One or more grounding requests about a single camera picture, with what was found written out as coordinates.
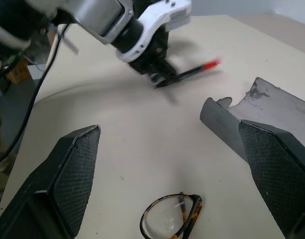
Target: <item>eyeglasses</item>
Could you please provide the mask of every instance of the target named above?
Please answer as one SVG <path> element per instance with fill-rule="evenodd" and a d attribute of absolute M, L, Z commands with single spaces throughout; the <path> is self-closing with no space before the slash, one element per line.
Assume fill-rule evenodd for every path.
<path fill-rule="evenodd" d="M 202 208 L 199 195 L 183 193 L 162 197 L 153 202 L 140 220 L 145 239 L 187 239 Z"/>

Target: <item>tortoiseshell eyeglass frame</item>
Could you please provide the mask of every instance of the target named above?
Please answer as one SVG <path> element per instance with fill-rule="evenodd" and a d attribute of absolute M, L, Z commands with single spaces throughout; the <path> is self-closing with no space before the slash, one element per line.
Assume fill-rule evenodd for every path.
<path fill-rule="evenodd" d="M 168 195 L 168 196 L 159 198 L 158 200 L 154 201 L 145 210 L 145 212 L 142 215 L 141 220 L 140 220 L 140 231 L 145 239 L 152 239 L 147 235 L 147 233 L 143 229 L 143 221 L 144 221 L 145 217 L 147 216 L 148 212 L 153 208 L 153 206 L 155 206 L 157 203 L 159 203 L 165 199 L 168 199 L 168 198 L 178 198 L 180 207 L 181 207 L 181 211 L 182 211 L 182 218 L 183 218 L 183 222 L 184 222 L 182 227 L 177 231 L 177 233 L 175 233 L 172 237 L 170 237 L 168 239 L 177 239 L 182 233 L 183 233 L 182 239 L 189 238 L 190 233 L 193 229 L 193 226 L 196 223 L 198 216 L 200 214 L 201 208 L 202 208 L 202 198 L 199 195 L 186 195 L 181 192 L 180 194 L 172 194 L 172 195 Z M 189 213 L 189 216 L 187 216 L 185 203 L 182 203 L 182 202 L 184 202 L 184 198 L 187 198 L 187 199 L 190 199 L 191 201 L 193 201 L 192 209 Z"/>

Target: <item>white table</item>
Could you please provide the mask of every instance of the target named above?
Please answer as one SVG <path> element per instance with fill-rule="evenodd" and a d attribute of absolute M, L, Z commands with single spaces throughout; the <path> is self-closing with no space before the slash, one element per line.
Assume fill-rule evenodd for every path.
<path fill-rule="evenodd" d="M 78 26 L 62 45 L 28 122 L 0 215 L 57 140 L 102 127 L 93 190 L 78 238 L 141 239 L 139 220 L 155 199 L 184 191 L 203 198 L 191 238 L 283 239 L 249 166 L 200 120 L 208 97 L 238 103 L 257 76 L 305 100 L 305 54 L 229 16 L 193 17 L 170 34 L 182 70 L 221 57 L 215 74 L 153 90 Z"/>

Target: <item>wall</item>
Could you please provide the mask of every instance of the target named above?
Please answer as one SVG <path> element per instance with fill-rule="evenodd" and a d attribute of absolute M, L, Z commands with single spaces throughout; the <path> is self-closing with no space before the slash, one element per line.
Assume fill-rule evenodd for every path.
<path fill-rule="evenodd" d="M 193 15 L 240 15 L 271 12 L 276 0 L 192 0 Z"/>
<path fill-rule="evenodd" d="M 305 23 L 305 0 L 278 0 L 275 13 Z"/>

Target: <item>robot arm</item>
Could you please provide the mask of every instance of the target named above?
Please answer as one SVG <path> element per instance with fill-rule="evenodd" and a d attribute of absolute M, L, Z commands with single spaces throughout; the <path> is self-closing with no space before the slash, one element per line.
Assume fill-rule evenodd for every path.
<path fill-rule="evenodd" d="M 24 51 L 50 23 L 78 23 L 138 73 L 170 84 L 177 73 L 165 59 L 167 28 L 191 8 L 191 0 L 0 0 L 0 59 Z"/>

